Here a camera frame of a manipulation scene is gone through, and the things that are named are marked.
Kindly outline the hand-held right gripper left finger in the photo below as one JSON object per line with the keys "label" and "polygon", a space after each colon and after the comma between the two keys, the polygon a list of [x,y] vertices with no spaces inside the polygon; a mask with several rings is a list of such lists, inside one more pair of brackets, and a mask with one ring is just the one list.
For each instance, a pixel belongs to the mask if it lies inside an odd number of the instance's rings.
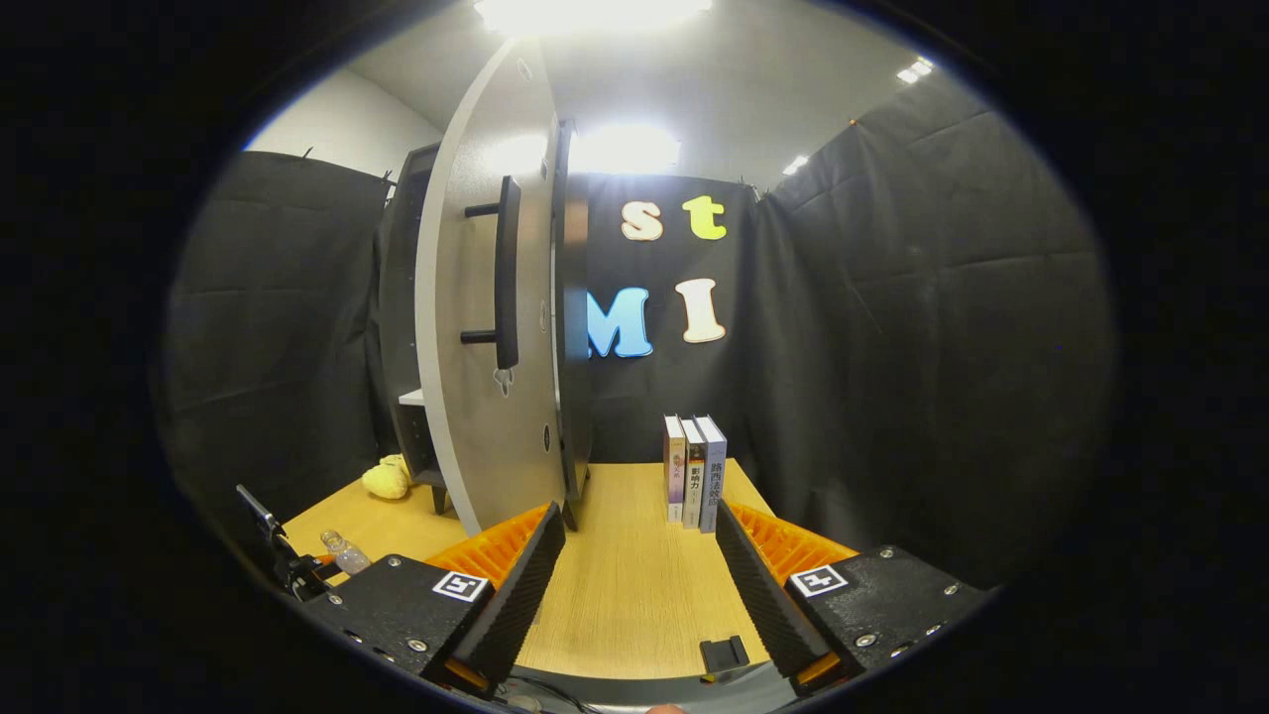
{"label": "hand-held right gripper left finger", "polygon": [[560,505],[544,502],[425,561],[381,557],[299,613],[409,676],[489,700],[511,677],[565,542]]}

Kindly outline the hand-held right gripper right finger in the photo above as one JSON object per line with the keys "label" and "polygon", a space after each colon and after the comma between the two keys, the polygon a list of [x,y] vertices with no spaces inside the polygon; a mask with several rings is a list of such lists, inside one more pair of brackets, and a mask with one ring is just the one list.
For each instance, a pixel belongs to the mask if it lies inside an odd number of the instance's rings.
{"label": "hand-held right gripper right finger", "polygon": [[905,658],[992,596],[901,547],[857,550],[744,505],[718,506],[714,535],[761,646],[799,696]]}

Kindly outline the clear plastic bottle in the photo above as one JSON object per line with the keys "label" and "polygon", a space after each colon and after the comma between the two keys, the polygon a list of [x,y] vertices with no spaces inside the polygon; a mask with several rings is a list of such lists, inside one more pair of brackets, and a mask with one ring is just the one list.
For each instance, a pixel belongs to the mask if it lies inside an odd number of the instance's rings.
{"label": "clear plastic bottle", "polygon": [[322,545],[326,547],[329,559],[332,561],[345,574],[359,574],[373,564],[363,548],[354,545],[346,536],[335,530],[326,530],[320,534]]}

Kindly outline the dark grey cabinet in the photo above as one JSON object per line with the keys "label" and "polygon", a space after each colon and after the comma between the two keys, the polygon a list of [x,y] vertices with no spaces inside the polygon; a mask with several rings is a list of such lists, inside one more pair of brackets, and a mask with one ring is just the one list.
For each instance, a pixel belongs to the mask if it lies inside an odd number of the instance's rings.
{"label": "dark grey cabinet", "polygon": [[[409,151],[401,167],[396,194],[387,200],[385,221],[376,235],[378,287],[373,307],[378,316],[378,360],[385,374],[387,411],[393,419],[396,443],[412,488],[420,490],[426,506],[439,517],[452,509],[440,462],[438,438],[431,434],[425,407],[398,405],[398,394],[421,389],[415,356],[418,334],[412,321],[415,294],[415,245],[421,224],[426,183],[439,155],[439,145]],[[553,356],[565,356],[565,365],[552,367],[555,379],[565,386],[555,392],[556,424],[546,424],[544,451],[560,462],[565,490],[565,523],[576,526],[572,503],[580,501],[589,478],[591,453],[590,383],[584,367],[588,337],[585,328],[586,240],[589,230],[588,186],[582,178],[565,178],[552,197],[551,268],[563,268],[565,280],[551,289],[555,302],[563,301],[562,312],[544,308],[544,328],[551,334]]]}

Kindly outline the small black clip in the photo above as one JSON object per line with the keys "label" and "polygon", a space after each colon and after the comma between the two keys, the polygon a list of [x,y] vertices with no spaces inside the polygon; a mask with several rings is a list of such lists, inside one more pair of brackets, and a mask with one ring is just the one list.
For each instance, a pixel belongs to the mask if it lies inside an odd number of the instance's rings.
{"label": "small black clip", "polygon": [[717,676],[717,673],[740,670],[750,665],[747,647],[744,646],[744,638],[740,635],[721,640],[702,640],[699,651],[707,676]]}

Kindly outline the yellow plush toy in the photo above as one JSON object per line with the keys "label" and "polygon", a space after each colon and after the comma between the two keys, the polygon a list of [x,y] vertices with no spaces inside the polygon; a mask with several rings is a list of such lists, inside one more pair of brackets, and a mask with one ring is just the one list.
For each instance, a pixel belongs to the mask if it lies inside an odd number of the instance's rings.
{"label": "yellow plush toy", "polygon": [[406,460],[400,453],[381,457],[377,465],[369,467],[360,476],[360,484],[376,498],[398,501],[407,497],[412,487],[412,476],[409,473]]}

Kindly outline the white book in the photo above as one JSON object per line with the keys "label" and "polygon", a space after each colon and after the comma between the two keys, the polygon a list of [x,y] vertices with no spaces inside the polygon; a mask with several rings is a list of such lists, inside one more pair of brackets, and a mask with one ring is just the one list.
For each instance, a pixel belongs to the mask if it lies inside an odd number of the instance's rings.
{"label": "white book", "polygon": [[694,417],[681,420],[687,438],[687,471],[684,476],[683,525],[700,528],[700,510],[704,498],[706,441]]}

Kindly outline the blue-grey book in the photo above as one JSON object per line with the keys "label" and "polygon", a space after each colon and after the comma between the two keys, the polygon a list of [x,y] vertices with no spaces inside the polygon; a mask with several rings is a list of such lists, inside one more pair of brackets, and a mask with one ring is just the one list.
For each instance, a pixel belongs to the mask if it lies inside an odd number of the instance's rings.
{"label": "blue-grey book", "polygon": [[694,420],[706,443],[704,497],[698,528],[702,533],[714,533],[725,501],[727,438],[711,416],[694,416]]}

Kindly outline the black backdrop cloth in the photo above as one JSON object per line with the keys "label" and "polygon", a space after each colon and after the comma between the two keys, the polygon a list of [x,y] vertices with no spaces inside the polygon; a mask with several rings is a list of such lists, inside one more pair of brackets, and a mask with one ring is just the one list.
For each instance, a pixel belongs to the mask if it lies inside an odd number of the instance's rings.
{"label": "black backdrop cloth", "polygon": [[[622,238],[618,205],[709,191],[602,178],[589,284],[647,290],[646,354],[594,353],[590,457],[656,462],[709,413],[780,517],[905,547],[991,588],[1093,471],[1114,361],[1096,237],[1009,119],[949,79],[900,90],[739,209],[733,243]],[[154,379],[173,474],[241,547],[246,484],[294,517],[398,450],[378,307],[385,186],[241,153],[187,235]]]}

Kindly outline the large ceiling light panel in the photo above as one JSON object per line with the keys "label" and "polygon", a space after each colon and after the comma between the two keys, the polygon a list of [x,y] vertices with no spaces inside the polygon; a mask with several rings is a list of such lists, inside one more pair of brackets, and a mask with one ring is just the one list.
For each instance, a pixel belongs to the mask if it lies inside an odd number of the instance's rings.
{"label": "large ceiling light panel", "polygon": [[643,33],[679,27],[713,0],[476,0],[483,27],[499,36],[593,36]]}

